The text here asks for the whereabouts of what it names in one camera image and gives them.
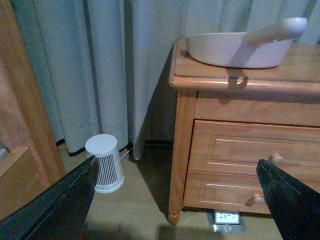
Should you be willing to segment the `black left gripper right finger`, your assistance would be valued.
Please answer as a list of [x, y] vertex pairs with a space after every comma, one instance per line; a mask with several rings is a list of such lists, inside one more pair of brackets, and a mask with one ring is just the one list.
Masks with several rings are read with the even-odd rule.
[[266, 159], [256, 173], [264, 199], [284, 240], [320, 238], [320, 194]]

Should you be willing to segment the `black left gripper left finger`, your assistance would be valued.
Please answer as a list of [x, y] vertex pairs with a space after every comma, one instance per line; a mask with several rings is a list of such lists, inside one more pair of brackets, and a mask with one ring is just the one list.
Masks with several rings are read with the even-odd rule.
[[91, 156], [0, 222], [2, 240], [82, 240], [99, 173]]

